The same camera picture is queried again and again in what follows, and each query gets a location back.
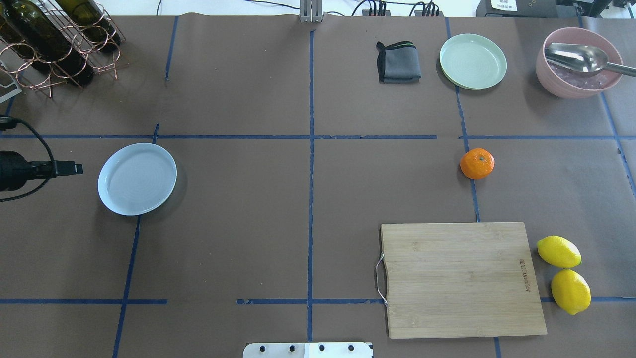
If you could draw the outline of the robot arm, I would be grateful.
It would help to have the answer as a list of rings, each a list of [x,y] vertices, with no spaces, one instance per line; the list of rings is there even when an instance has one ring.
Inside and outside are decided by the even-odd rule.
[[[24,156],[15,151],[0,152],[0,190],[2,192],[17,191],[30,180],[43,179],[36,188],[21,195],[2,198],[1,202],[15,201],[28,197],[45,186],[50,179],[59,176],[81,175],[83,173],[82,165],[75,161],[59,161],[54,159],[54,154],[50,146],[44,138],[39,134],[32,125],[25,120],[14,118],[13,116],[2,115],[0,118],[0,129],[6,131],[14,129],[18,124],[22,124],[29,129],[32,134],[38,138],[40,143],[45,147],[49,159],[45,161],[26,161]]]

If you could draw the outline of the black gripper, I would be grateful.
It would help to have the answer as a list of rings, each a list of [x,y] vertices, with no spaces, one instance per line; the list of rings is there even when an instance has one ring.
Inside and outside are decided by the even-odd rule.
[[[75,161],[51,161],[50,178],[59,176],[81,175],[83,173],[82,165]]]

